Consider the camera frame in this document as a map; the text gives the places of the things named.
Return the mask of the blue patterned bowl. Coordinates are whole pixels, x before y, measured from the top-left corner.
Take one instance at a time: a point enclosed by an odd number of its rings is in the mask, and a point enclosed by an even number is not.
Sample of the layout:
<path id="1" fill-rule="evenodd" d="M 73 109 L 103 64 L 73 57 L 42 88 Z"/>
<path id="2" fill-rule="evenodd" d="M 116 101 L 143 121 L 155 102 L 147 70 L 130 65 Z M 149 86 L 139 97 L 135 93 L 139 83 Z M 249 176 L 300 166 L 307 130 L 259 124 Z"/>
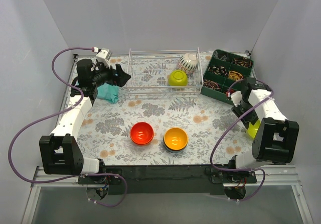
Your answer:
<path id="1" fill-rule="evenodd" d="M 186 74 L 191 74 L 191 73 L 193 73 L 192 70 L 188 70 L 188 69 L 186 69 L 185 67 L 183 67 L 180 62 L 177 63 L 177 70 L 181 70 L 181 71 L 185 72 Z"/>

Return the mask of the white pink bowl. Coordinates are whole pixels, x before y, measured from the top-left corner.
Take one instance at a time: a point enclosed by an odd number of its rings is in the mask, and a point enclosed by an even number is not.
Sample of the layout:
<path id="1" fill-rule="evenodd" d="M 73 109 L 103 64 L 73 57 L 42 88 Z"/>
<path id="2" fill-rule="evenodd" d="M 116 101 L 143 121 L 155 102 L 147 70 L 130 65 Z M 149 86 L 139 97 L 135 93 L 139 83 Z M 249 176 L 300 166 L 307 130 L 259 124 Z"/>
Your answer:
<path id="1" fill-rule="evenodd" d="M 196 70 L 198 66 L 198 59 L 196 55 L 192 53 L 185 53 L 180 59 L 179 62 L 182 64 L 183 67 L 185 67 L 188 70 Z"/>

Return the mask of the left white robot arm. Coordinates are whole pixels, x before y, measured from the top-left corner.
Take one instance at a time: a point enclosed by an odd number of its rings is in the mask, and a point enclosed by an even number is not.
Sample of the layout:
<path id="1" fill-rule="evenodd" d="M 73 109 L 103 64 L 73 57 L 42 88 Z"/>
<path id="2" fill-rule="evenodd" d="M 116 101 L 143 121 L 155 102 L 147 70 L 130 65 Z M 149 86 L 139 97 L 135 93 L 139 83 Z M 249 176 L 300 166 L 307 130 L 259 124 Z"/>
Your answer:
<path id="1" fill-rule="evenodd" d="M 57 126 L 39 141 L 43 168 L 46 174 L 89 174 L 94 183 L 106 180 L 107 172 L 101 161 L 83 156 L 77 137 L 89 110 L 92 108 L 98 88 L 104 84 L 123 87 L 131 76 L 120 64 L 107 66 L 103 61 L 90 59 L 77 62 L 77 77 L 72 81 L 69 111 L 63 114 Z"/>

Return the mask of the lime green bowl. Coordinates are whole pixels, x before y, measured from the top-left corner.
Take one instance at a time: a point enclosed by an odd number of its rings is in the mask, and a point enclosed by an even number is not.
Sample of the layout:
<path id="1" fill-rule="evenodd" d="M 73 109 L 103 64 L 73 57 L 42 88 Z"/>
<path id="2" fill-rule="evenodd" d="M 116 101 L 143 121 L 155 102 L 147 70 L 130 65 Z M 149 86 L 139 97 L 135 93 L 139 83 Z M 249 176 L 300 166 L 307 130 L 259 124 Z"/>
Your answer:
<path id="1" fill-rule="evenodd" d="M 249 125 L 247 127 L 247 134 L 251 139 L 255 138 L 259 127 L 260 127 L 260 120 L 257 120 L 254 124 L 249 122 Z"/>
<path id="2" fill-rule="evenodd" d="M 169 86 L 187 86 L 188 77 L 182 70 L 175 70 L 169 75 Z"/>

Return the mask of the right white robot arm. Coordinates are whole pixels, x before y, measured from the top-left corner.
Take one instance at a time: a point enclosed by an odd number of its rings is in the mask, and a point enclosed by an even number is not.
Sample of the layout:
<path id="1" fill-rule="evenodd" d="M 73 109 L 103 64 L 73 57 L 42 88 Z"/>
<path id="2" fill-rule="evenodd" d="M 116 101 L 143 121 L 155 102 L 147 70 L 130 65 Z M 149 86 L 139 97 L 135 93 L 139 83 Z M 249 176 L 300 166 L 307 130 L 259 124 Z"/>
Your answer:
<path id="1" fill-rule="evenodd" d="M 228 163 L 227 177 L 235 183 L 245 177 L 244 169 L 290 163 L 299 132 L 298 123 L 290 121 L 278 109 L 267 84 L 252 77 L 238 82 L 239 91 L 227 94 L 233 102 L 231 110 L 247 130 L 256 132 L 251 150 L 233 156 Z"/>

